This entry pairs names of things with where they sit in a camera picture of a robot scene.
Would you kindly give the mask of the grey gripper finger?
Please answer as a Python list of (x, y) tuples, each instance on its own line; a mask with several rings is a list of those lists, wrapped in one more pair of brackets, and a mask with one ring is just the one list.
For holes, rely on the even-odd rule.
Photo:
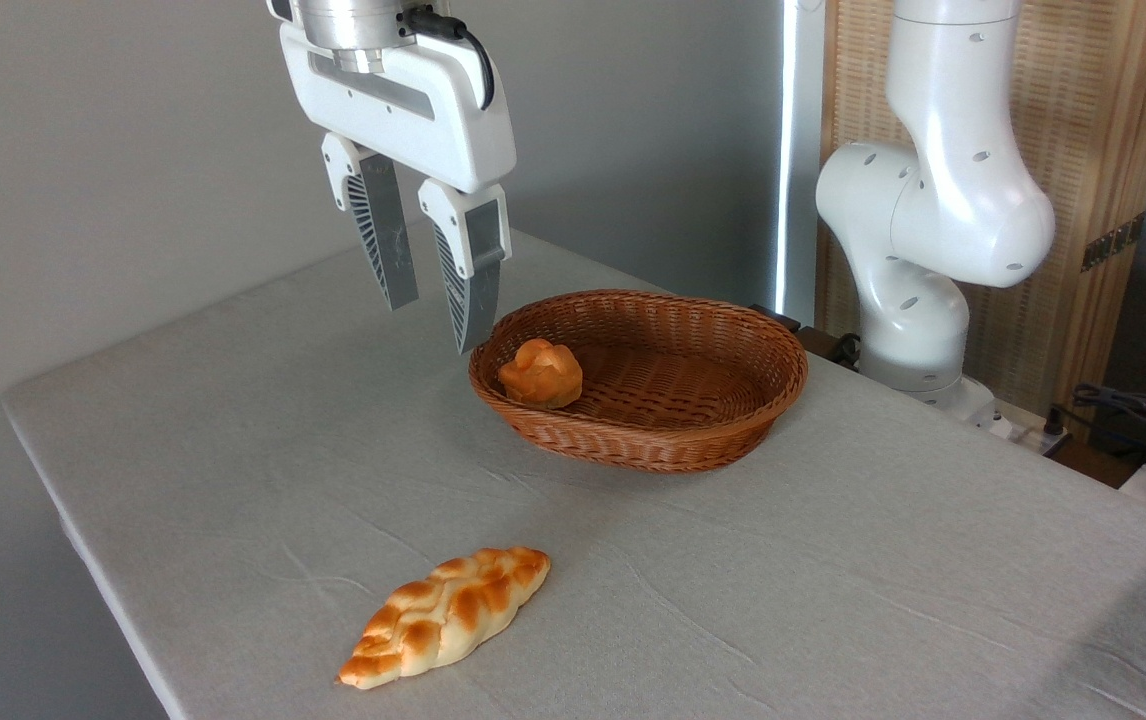
[(348, 213), (390, 310), (418, 299), (407, 219), (393, 159), (327, 132), (321, 143), (337, 208)]
[(501, 264), (512, 258), (507, 197), (499, 183), (476, 193), (426, 179), (419, 205), (431, 220), (460, 354), (490, 337)]

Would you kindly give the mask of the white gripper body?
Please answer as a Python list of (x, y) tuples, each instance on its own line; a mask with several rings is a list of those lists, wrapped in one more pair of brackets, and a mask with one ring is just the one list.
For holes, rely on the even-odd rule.
[(303, 114), (464, 193), (513, 172), (503, 83), (480, 38), (449, 14), (281, 14)]

